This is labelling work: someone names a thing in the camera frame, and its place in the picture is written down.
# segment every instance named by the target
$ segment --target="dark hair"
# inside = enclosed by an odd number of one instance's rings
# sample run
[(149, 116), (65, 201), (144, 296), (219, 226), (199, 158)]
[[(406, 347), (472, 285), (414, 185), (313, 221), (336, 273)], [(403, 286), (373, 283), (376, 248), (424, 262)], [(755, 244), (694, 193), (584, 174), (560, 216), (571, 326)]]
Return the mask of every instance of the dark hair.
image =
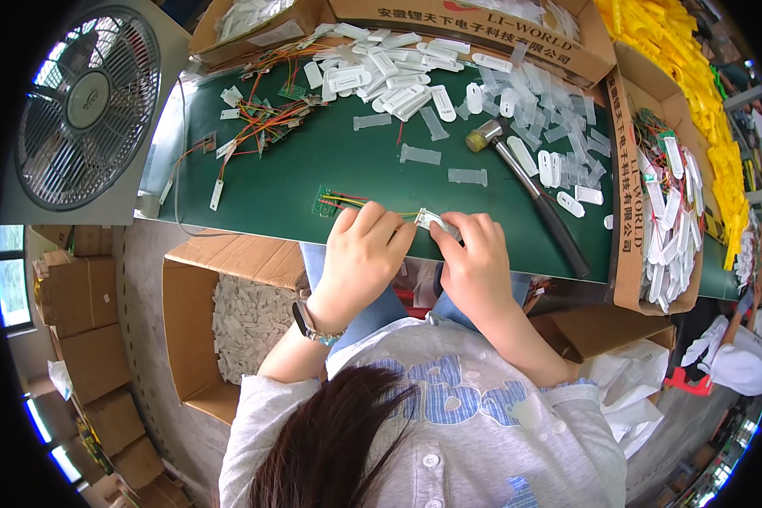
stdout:
[(400, 376), (381, 367), (347, 367), (325, 381), (279, 431), (248, 489), (249, 508), (358, 507), (407, 426), (373, 466), (366, 464), (378, 428), (413, 392), (394, 390)]

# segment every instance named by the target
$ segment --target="green tabletop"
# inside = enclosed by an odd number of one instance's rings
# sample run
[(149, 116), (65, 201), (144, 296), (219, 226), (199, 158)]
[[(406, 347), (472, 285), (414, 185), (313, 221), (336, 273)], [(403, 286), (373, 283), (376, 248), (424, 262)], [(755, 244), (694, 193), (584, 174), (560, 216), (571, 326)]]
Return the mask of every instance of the green tabletop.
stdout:
[[(466, 85), (474, 79), (479, 80), (478, 72), (473, 67), (458, 73), (435, 70), (430, 72), (430, 77), (432, 85), (446, 86), (455, 104), (462, 102)], [(287, 65), (275, 66), (270, 73), (263, 75), (255, 95), (261, 99), (267, 98), (274, 106), (289, 102), (289, 99), (277, 95), (286, 78)], [(237, 85), (247, 97), (253, 84), (254, 78), (240, 81), (237, 74), (230, 74), (210, 80), (188, 94), (190, 142), (212, 131), (217, 132), (218, 146), (231, 140), (245, 122), (241, 119), (219, 119), (220, 111), (228, 108), (220, 93), (224, 88)], [(322, 218), (311, 213), (318, 188), (323, 185), (341, 193), (371, 198), (398, 212), (416, 212), (421, 207), (436, 213), (448, 210), (487, 212), (505, 230), (512, 270), (574, 278), (563, 255), (540, 222), (527, 191), (498, 154), (493, 149), (475, 154), (466, 147), (464, 137), (468, 131), (490, 119), (488, 114), (472, 115), (468, 121), (458, 116), (451, 123), (442, 122), (451, 136), (440, 141), (431, 140), (419, 114), (405, 123), (402, 131), (401, 122), (394, 117), (390, 125), (353, 131), (354, 116), (374, 114), (370, 105), (364, 104), (360, 98), (340, 97), (328, 107), (315, 107), (305, 117), (301, 127), (293, 129), (279, 142), (269, 144), (262, 158), (257, 154), (232, 157), (226, 165), (224, 190), (217, 211), (211, 210), (209, 204), (223, 159), (215, 159), (214, 153), (190, 154), (181, 169), (181, 222), (267, 237), (325, 243), (333, 218)], [(159, 149), (151, 150), (144, 175), (154, 181), (158, 178), (153, 176), (159, 174), (163, 183), (180, 154), (178, 141), (182, 135), (179, 115), (164, 116), (161, 122), (165, 121), (174, 123), (174, 127), (166, 129), (158, 126), (155, 142)], [(596, 129), (607, 135), (607, 114), (604, 108), (598, 106)], [(396, 144), (399, 133), (400, 144)], [(403, 143), (442, 152), (440, 165), (411, 161), (400, 163)], [(240, 145), (239, 151), (250, 151), (256, 147), (253, 138), (249, 138)], [(567, 138), (545, 143), (540, 149), (560, 153), (572, 151)], [(605, 229), (603, 221), (605, 216), (613, 213), (612, 164), (608, 157), (595, 152), (591, 155), (608, 170), (608, 175), (601, 178), (605, 204), (598, 207), (585, 203), (586, 215), (583, 218), (573, 217), (560, 207), (558, 210), (590, 263), (588, 280), (605, 283), (609, 277), (612, 232)], [(488, 171), (488, 187), (451, 183), (447, 180), (448, 168), (485, 168)], [(160, 193), (163, 183), (160, 188), (151, 190)], [(544, 189), (551, 196), (558, 190), (562, 189)], [(174, 221), (173, 199), (174, 186), (161, 208), (159, 219)], [(711, 238), (706, 239), (701, 294), (713, 298), (734, 298), (732, 273), (721, 269), (725, 248)], [(418, 230), (409, 255), (442, 259), (425, 229)]]

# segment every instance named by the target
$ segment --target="hammer head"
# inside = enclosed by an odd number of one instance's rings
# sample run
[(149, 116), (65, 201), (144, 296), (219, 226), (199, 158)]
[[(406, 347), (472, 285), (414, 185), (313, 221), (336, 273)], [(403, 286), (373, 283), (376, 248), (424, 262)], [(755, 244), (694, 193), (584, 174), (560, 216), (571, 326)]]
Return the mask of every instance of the hammer head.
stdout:
[(495, 137), (502, 136), (508, 127), (508, 120), (498, 116), (480, 125), (466, 136), (466, 146), (473, 152), (478, 152), (488, 146)]

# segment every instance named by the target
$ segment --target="shirt sleeve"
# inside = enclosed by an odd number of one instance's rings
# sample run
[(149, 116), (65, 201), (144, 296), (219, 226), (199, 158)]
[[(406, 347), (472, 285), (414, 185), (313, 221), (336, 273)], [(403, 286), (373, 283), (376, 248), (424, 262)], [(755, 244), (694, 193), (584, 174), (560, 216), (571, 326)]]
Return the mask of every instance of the shirt sleeve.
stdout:
[(542, 391), (595, 467), (610, 506), (624, 506), (627, 500), (627, 457), (601, 412), (598, 387), (582, 378)]
[(245, 506), (248, 485), (265, 453), (291, 413), (315, 393), (318, 385), (315, 380), (285, 384), (263, 375), (243, 377), (218, 482), (221, 508)]

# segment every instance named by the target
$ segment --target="shirt button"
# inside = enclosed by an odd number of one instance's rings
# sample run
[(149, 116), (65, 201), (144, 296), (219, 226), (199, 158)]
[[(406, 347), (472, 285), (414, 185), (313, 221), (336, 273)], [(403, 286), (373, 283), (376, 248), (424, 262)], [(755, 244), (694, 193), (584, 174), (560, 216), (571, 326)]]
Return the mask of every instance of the shirt button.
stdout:
[(423, 458), (423, 465), (426, 467), (434, 467), (437, 466), (440, 463), (440, 457), (435, 455), (434, 453), (428, 453), (426, 457)]

